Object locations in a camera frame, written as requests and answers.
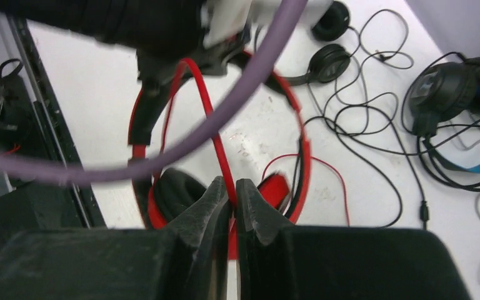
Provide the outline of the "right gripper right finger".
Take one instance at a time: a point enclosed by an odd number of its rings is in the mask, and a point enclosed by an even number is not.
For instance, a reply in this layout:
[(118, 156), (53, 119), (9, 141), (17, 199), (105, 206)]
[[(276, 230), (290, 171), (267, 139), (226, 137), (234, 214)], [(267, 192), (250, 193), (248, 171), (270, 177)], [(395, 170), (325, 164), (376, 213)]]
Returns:
[(240, 299), (296, 299), (294, 224), (250, 179), (236, 182), (237, 280)]

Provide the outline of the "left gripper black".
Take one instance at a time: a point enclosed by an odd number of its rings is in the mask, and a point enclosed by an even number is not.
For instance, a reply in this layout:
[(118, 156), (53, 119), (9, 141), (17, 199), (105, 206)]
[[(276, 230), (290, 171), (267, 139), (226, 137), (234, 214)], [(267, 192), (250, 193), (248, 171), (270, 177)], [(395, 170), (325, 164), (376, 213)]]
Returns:
[(250, 35), (234, 35), (210, 48), (202, 44), (186, 54), (171, 57), (150, 54), (143, 50), (136, 52), (138, 79), (144, 83), (166, 85), (173, 79), (178, 62), (182, 58), (191, 58), (203, 75), (223, 76), (226, 74), (227, 62), (251, 40)]

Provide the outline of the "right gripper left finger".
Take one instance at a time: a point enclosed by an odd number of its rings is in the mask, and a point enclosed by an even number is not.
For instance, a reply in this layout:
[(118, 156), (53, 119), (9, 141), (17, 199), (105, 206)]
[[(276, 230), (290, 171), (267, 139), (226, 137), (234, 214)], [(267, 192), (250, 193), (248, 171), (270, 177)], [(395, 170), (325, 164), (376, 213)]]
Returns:
[(227, 296), (230, 203), (223, 177), (167, 226), (176, 246), (166, 281), (166, 299), (225, 299)]

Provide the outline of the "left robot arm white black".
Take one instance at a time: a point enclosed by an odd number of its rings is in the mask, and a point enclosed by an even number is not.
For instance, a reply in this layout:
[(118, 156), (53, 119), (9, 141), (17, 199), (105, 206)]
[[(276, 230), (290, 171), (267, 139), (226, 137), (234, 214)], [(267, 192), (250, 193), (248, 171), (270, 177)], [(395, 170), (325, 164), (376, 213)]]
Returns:
[(167, 84), (182, 58), (191, 58), (203, 74), (222, 76), (226, 62), (250, 40), (248, 27), (206, 47), (205, 1), (0, 1), (0, 13), (28, 19), (137, 51), (139, 80)]

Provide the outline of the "small black headphones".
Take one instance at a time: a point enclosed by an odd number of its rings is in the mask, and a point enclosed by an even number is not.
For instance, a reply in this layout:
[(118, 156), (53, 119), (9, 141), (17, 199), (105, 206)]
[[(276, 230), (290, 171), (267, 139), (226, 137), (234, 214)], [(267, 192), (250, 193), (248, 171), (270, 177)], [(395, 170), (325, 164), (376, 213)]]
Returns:
[(334, 1), (311, 28), (313, 38), (327, 44), (311, 57), (305, 74), (285, 78), (290, 86), (313, 82), (330, 83), (345, 72), (351, 55), (334, 41), (349, 29), (349, 24), (350, 13), (347, 6), (341, 1)]

